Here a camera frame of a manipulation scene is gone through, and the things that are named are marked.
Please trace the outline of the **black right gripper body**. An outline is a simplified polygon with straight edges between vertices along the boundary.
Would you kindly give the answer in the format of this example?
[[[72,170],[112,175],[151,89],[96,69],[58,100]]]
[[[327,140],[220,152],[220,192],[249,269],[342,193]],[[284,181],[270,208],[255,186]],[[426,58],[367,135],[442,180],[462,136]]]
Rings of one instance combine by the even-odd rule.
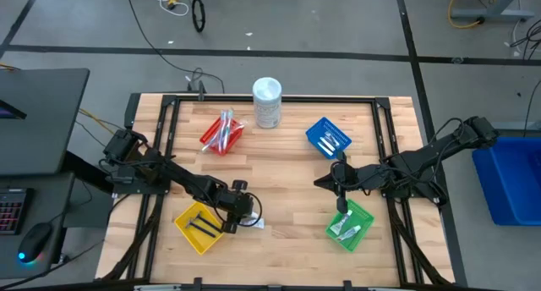
[[[336,155],[336,195],[337,210],[342,213],[347,213],[346,193],[349,190],[358,190],[363,188],[363,184],[367,182],[369,176],[360,178],[358,171],[347,163],[346,154],[339,151]]]

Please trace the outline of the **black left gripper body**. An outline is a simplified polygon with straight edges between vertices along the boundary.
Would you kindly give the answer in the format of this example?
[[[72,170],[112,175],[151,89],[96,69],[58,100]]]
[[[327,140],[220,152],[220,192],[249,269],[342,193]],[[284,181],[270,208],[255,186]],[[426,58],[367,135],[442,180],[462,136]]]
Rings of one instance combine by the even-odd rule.
[[[236,233],[241,221],[252,214],[254,202],[247,188],[247,181],[237,179],[232,182],[232,190],[220,190],[219,208],[227,214],[221,226],[224,233]]]

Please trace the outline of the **silver travel toothpaste tube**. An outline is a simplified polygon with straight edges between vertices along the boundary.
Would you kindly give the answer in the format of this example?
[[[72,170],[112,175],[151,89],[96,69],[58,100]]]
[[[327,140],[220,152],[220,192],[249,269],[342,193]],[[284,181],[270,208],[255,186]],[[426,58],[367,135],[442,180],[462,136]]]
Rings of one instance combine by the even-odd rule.
[[[336,240],[342,242],[343,240],[350,239],[354,237],[361,230],[361,226],[357,225],[352,228],[349,228],[346,232],[340,234]]]

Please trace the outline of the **white red toothbrush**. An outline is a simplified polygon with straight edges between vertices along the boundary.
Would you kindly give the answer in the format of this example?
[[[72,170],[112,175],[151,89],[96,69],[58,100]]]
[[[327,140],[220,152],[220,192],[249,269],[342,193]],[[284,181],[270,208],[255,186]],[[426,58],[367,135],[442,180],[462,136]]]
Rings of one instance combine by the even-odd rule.
[[[221,118],[218,118],[209,128],[210,131],[210,138],[205,143],[205,147],[207,148],[215,148],[216,147],[216,141],[217,141],[217,130],[220,126],[220,120]]]

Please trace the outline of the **green plastic basket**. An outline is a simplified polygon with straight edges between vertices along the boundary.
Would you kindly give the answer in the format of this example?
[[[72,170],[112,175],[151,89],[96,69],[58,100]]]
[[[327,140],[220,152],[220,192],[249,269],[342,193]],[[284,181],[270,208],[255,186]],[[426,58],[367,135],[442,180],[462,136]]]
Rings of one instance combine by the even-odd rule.
[[[339,244],[344,250],[347,252],[353,253],[360,242],[363,240],[365,234],[369,231],[372,224],[374,223],[374,217],[364,210],[358,203],[355,201],[348,199],[347,200],[347,211],[351,210],[352,215],[350,218],[345,222],[345,224],[342,227],[341,233],[346,232],[349,228],[352,228],[354,226],[360,225],[361,230],[352,238],[343,240],[342,242],[338,242],[336,238],[340,235],[335,235],[333,232],[331,232],[330,227],[334,223],[338,222],[344,214],[338,212],[330,221],[330,223],[327,225],[325,229],[325,233],[327,236],[329,236],[332,240],[334,240],[337,244]]]

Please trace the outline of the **blue plastic basket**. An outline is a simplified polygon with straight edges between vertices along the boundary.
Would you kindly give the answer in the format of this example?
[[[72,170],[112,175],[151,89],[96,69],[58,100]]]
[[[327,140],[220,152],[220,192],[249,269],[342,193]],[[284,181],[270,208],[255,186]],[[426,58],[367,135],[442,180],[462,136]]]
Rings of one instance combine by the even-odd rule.
[[[340,143],[337,149],[328,146],[324,139],[326,131],[331,132]],[[316,122],[305,134],[308,141],[327,159],[335,159],[339,151],[345,151],[352,143],[352,140],[326,117]]]

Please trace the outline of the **yellow plastic basket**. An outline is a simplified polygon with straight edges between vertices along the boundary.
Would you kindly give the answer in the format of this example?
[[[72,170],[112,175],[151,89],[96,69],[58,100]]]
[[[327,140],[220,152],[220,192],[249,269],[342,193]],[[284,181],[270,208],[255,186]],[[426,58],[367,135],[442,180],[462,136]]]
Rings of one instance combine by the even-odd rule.
[[[175,219],[174,223],[183,234],[183,236],[186,238],[186,240],[190,243],[190,245],[195,249],[195,251],[199,255],[203,255],[210,247],[212,247],[216,243],[217,240],[221,238],[224,233],[218,233],[216,230],[197,219],[196,216],[199,212],[202,213],[202,216],[205,219],[211,221],[217,227],[221,227],[219,221],[207,209],[206,205],[199,202],[195,202],[189,208],[187,208],[181,215],[179,215]],[[188,222],[194,222],[200,225],[202,228],[205,228],[206,230],[214,233],[216,237],[212,238],[195,228],[185,228]]]

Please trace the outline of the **white wipes canister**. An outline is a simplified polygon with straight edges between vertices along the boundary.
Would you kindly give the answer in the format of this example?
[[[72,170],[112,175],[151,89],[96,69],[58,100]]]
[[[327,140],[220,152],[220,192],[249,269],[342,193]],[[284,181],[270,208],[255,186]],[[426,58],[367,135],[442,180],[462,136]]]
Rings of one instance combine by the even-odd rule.
[[[281,120],[281,83],[262,77],[253,83],[252,92],[256,123],[263,129],[275,128]]]

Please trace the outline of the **blue plastic storage bin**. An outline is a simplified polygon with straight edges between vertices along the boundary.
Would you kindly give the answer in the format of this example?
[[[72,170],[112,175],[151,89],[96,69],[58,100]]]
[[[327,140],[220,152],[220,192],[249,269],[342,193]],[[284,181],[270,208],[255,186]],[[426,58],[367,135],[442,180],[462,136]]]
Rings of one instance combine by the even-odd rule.
[[[541,138],[500,137],[472,158],[493,222],[541,227]]]

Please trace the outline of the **black computer mouse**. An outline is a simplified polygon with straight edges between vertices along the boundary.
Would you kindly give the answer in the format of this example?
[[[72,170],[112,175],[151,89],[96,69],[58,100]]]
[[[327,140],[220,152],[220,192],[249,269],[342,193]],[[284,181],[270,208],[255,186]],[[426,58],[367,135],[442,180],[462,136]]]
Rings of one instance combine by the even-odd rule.
[[[49,222],[40,222],[32,227],[19,244],[19,261],[23,263],[34,261],[43,251],[51,234],[52,225]]]

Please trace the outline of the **black computer desk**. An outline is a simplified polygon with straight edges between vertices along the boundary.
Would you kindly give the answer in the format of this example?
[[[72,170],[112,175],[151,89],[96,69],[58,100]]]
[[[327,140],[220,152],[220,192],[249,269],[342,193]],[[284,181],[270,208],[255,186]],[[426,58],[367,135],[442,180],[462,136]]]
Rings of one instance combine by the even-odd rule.
[[[89,75],[88,69],[0,71],[0,99],[27,114],[0,119],[0,189],[31,189],[19,233],[0,235],[0,280],[32,277],[57,261],[76,181],[112,193],[103,171],[68,151]],[[52,234],[38,257],[23,263],[19,244],[40,222],[49,222]]]

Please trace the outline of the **grey desk leg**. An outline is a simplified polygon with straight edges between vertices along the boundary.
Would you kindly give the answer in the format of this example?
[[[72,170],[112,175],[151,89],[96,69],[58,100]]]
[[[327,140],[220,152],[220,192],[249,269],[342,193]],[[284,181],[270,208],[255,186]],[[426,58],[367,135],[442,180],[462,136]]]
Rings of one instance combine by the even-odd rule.
[[[460,9],[454,8],[454,0],[450,0],[447,8],[448,20],[462,19],[472,20],[472,25],[481,25],[486,20],[498,20],[498,21],[526,21],[535,16],[532,11],[524,10],[522,8],[510,9],[509,6],[515,0],[493,0],[493,3],[486,8],[479,9]]]

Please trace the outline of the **black keyboard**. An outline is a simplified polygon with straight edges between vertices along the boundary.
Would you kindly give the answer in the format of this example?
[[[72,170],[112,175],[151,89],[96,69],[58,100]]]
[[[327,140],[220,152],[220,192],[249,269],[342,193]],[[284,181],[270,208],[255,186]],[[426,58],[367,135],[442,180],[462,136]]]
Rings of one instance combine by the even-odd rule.
[[[0,189],[0,235],[16,235],[25,219],[31,189]]]

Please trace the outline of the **black desk monitor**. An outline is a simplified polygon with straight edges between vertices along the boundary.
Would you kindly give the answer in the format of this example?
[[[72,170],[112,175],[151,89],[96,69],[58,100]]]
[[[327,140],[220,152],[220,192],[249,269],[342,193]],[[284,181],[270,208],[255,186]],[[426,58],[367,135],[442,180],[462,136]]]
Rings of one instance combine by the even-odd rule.
[[[27,114],[0,99],[0,119],[26,119]]]

